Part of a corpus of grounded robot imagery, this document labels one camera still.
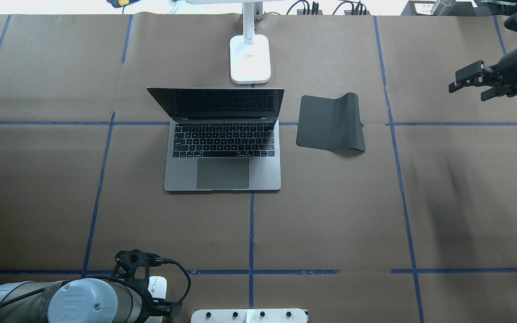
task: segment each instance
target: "white desk lamp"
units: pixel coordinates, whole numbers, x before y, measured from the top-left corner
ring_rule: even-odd
[[[230,39],[230,78],[237,84],[266,83],[271,79],[271,53],[265,35],[254,33],[255,5],[262,1],[186,0],[189,4],[227,4],[242,2],[242,35]]]

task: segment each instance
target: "laptop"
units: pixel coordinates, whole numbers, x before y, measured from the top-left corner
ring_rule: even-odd
[[[279,190],[281,88],[147,88],[171,117],[167,192]]]

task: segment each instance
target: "wire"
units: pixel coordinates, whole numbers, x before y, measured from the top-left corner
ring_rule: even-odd
[[[99,276],[87,276],[86,278],[95,278],[95,279],[104,279],[104,280],[110,280],[111,282],[116,282],[116,283],[119,283],[123,286],[125,286],[126,288],[130,288],[132,289],[133,291],[135,291],[139,296],[141,296],[141,298],[145,301],[145,303],[154,311],[156,312],[159,312],[161,313],[162,311],[165,311],[165,310],[169,310],[169,309],[172,309],[173,307],[175,306],[178,306],[179,304],[181,304],[185,298],[187,298],[187,295],[189,293],[189,290],[191,290],[191,277],[188,275],[188,272],[185,270],[185,268],[183,268],[183,266],[181,266],[181,264],[179,262],[177,262],[176,260],[173,260],[173,259],[168,259],[168,258],[164,258],[166,263],[169,263],[169,264],[174,264],[175,266],[178,266],[181,271],[183,272],[183,274],[185,274],[185,276],[187,277],[187,289],[185,290],[185,293],[183,294],[183,296],[178,300],[178,301],[175,301],[175,302],[171,302],[172,304],[169,305],[169,306],[165,306],[165,307],[156,307],[154,306],[152,303],[151,303],[151,300],[150,299],[146,299],[145,297],[143,297],[142,295],[142,292],[141,291],[138,291],[136,290],[133,286],[129,285],[127,282],[125,282],[125,280],[122,280],[122,279],[119,279],[119,278],[115,278],[115,277],[111,277],[111,276],[103,276],[103,275],[99,275]],[[69,284],[70,282],[73,282],[75,280],[78,280],[78,279],[74,279],[74,280],[68,280],[68,281],[65,281],[61,284],[61,286],[65,286],[66,284]],[[0,309],[2,307],[6,307],[10,304],[13,304],[15,302],[18,302],[22,299],[25,299],[27,297],[30,297],[30,296],[34,296],[34,295],[37,295],[39,293],[42,293],[43,291],[45,291],[45,288],[39,288],[38,290],[34,290],[32,292],[28,292],[27,294],[23,294],[22,296],[18,296],[16,298],[13,298],[13,299],[10,299],[4,303],[1,303],[0,304]]]
[[[292,6],[291,8],[289,8],[289,10],[287,11],[287,14],[289,14],[289,12],[291,12],[291,10],[293,9],[294,6],[296,6],[299,2],[302,2],[302,5],[304,6],[304,3],[306,3],[306,8],[303,9],[303,12],[306,11],[306,12],[310,12],[310,4],[308,3],[307,0],[298,0],[296,1]]]
[[[24,298],[27,298],[27,297],[30,297],[30,296],[37,295],[37,294],[39,294],[39,293],[43,292],[44,290],[45,290],[45,288],[39,288],[38,290],[34,290],[34,291],[32,291],[32,292],[28,292],[27,294],[23,294],[22,296],[18,296],[18,297],[16,297],[16,298],[10,299],[10,300],[8,300],[7,302],[1,303],[1,304],[0,304],[0,309],[1,309],[2,307],[6,307],[6,306],[8,306],[8,305],[10,305],[10,304],[13,304],[13,303],[15,303],[15,302],[18,302],[18,301],[20,301],[21,299],[24,299]]]
[[[332,16],[334,16],[334,14],[336,13],[336,11],[338,11],[338,8],[340,8],[343,4],[351,4],[352,6],[352,11],[355,10],[355,3],[354,2],[351,2],[351,1],[343,1],[341,2],[337,7],[336,9],[334,9],[334,12],[332,13]]]

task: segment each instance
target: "black bracket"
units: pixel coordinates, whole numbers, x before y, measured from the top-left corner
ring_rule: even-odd
[[[161,258],[155,253],[141,252],[139,249],[131,251],[121,250],[115,255],[115,262],[115,268],[113,268],[111,277],[124,280],[141,298],[149,300],[151,305],[155,307],[165,307],[174,304],[174,302],[166,301],[163,298],[153,298],[149,292],[150,268],[168,263],[165,258]],[[142,278],[137,277],[137,270],[141,267],[145,270],[145,275]],[[174,317],[180,315],[181,304],[168,310],[158,311],[154,311],[147,304],[143,304],[141,312],[150,312],[152,314],[151,316]]]

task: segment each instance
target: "mouse pad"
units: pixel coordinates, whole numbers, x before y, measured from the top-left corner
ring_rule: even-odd
[[[248,158],[203,158],[197,168],[197,188],[232,190],[249,188]]]
[[[352,92],[338,99],[302,96],[296,144],[326,150],[366,151],[359,96]]]

